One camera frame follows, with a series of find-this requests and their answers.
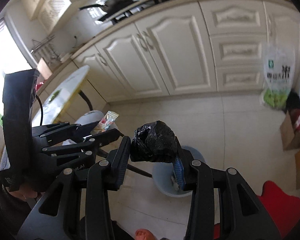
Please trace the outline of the strawberry jelly stick packet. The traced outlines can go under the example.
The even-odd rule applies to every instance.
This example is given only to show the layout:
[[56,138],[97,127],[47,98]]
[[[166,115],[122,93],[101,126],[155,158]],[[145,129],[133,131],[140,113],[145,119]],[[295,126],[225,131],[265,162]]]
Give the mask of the strawberry jelly stick packet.
[[99,121],[99,123],[94,128],[94,132],[96,134],[106,132],[110,129],[117,129],[117,125],[115,124],[116,119],[119,117],[114,111],[107,111],[104,117]]

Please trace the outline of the black plastic bag ball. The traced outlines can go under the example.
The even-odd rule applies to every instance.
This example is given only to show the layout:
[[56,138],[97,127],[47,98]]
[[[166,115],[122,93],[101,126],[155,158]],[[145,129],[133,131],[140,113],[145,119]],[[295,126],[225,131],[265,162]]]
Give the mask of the black plastic bag ball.
[[129,152],[132,162],[173,163],[181,145],[170,127],[158,120],[134,131]]

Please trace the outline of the blue plastic trash bin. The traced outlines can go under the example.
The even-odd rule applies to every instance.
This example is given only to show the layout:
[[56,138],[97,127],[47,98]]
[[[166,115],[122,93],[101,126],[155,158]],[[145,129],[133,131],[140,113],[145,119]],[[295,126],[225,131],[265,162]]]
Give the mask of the blue plastic trash bin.
[[[194,160],[200,161],[201,163],[205,163],[204,157],[195,148],[192,148],[190,146],[179,146],[178,150],[181,148],[189,150],[191,152]],[[197,176],[195,174],[194,168],[192,167],[192,171],[193,171],[193,175],[194,175],[193,176],[194,188],[192,191],[183,191],[179,188],[179,185],[176,182],[175,176],[173,174],[173,164],[172,163],[156,163],[156,164],[154,164],[152,176],[153,176],[155,186],[158,188],[158,190],[161,193],[163,193],[164,195],[169,196],[169,197],[181,198],[181,197],[187,197],[187,196],[191,195],[191,192],[197,186]]]

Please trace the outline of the round white marble table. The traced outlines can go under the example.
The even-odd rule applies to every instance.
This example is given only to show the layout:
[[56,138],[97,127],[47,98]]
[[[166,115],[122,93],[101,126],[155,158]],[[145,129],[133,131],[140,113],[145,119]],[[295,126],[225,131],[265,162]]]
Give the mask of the round white marble table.
[[40,111],[36,114],[31,122],[31,142],[32,147],[28,161],[30,167],[27,169],[28,173],[38,184],[50,183],[53,181],[65,168],[71,168],[74,171],[85,170],[95,163],[96,156],[107,157],[107,152],[98,148],[94,153],[91,151],[82,153],[73,153],[67,155],[47,155],[41,152],[42,148],[71,145],[83,140],[85,137],[72,137],[66,139],[66,135],[61,137],[33,137],[32,128],[48,124],[57,124],[60,115],[70,105],[71,100],[77,95],[82,94],[80,87],[86,81],[86,76],[89,73],[90,67],[88,65],[79,68],[70,74],[64,81],[62,81],[57,88],[49,95],[49,97],[40,103]]

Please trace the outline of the wooden cutting board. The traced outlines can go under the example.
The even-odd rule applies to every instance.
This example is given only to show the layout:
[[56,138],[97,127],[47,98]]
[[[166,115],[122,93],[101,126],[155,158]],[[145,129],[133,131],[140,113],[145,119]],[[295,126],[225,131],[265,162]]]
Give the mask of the wooden cutting board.
[[43,57],[39,60],[37,64],[37,70],[40,72],[40,79],[42,81],[47,80],[52,75],[52,71]]

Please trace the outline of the brown cardboard box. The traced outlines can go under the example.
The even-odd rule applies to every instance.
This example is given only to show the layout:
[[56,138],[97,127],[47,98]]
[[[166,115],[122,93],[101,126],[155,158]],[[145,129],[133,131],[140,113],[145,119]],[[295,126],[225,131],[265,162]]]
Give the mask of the brown cardboard box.
[[300,148],[300,108],[287,111],[280,133],[284,151]]

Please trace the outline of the red plastic stool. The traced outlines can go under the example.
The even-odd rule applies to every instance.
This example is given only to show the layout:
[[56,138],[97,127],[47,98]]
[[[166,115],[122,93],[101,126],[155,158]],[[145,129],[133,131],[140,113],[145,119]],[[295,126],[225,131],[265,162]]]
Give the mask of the red plastic stool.
[[[243,216],[258,213],[258,207],[247,194],[245,188],[237,185]],[[267,213],[276,225],[281,238],[285,238],[300,219],[300,198],[290,196],[274,182],[266,181],[262,194],[258,197]]]

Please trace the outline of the lower cream base cabinets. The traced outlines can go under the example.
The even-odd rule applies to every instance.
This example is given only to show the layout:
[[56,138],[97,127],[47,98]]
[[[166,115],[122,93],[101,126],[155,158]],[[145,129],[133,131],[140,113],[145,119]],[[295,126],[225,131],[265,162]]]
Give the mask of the lower cream base cabinets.
[[60,115],[112,102],[214,92],[261,91],[267,45],[290,46],[300,68],[300,14],[273,0],[178,0],[95,36],[47,83],[49,95],[74,71],[86,81]]

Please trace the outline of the white green rice bag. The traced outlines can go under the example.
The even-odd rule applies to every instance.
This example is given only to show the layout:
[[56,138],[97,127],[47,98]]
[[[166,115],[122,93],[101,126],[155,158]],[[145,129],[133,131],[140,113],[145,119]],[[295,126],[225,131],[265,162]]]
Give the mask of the white green rice bag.
[[294,73],[294,48],[269,43],[263,61],[264,87],[260,102],[269,108],[283,110],[292,90]]

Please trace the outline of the black wok with lid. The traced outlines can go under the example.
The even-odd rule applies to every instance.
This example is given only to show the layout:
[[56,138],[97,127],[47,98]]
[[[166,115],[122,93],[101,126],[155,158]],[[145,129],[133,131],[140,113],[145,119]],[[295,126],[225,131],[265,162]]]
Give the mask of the black wok with lid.
[[134,3],[134,0],[106,0],[103,4],[95,3],[80,7],[78,10],[90,9],[90,8],[101,8],[104,12],[110,13],[121,10]]

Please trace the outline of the black gas stove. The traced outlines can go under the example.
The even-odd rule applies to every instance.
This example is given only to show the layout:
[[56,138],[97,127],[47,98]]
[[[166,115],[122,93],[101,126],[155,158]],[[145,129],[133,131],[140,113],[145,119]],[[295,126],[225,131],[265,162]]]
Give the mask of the black gas stove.
[[164,3],[170,0],[138,0],[133,2],[131,5],[124,7],[123,9],[113,13],[106,14],[101,18],[97,19],[97,23],[108,23],[111,22],[112,25],[119,23],[120,21],[137,14],[145,9],[148,9],[152,6],[158,5],[160,3]]

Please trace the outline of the wall utensil rack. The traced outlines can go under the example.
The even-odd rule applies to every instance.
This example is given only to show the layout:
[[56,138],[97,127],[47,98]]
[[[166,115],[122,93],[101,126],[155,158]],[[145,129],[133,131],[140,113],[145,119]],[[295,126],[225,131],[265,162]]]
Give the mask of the wall utensil rack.
[[52,64],[59,60],[59,54],[55,49],[53,40],[55,35],[49,35],[41,41],[32,39],[32,48],[30,49],[30,54],[38,63],[40,59],[44,59],[47,64]]

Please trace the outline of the window with white frame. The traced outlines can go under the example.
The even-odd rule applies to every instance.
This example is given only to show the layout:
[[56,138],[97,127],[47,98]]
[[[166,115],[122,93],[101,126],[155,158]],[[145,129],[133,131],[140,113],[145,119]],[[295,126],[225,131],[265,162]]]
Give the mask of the window with white frame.
[[0,21],[0,124],[4,113],[4,104],[2,103],[2,93],[4,88],[4,78],[6,74],[31,69],[15,43],[6,23]]

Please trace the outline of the upper cream wall cabinets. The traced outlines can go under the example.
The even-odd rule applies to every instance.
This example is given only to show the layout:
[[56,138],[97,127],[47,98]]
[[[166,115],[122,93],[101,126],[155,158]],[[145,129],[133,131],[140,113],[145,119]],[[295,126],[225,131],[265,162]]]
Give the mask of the upper cream wall cabinets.
[[38,20],[50,35],[61,29],[89,0],[21,0],[29,20]]

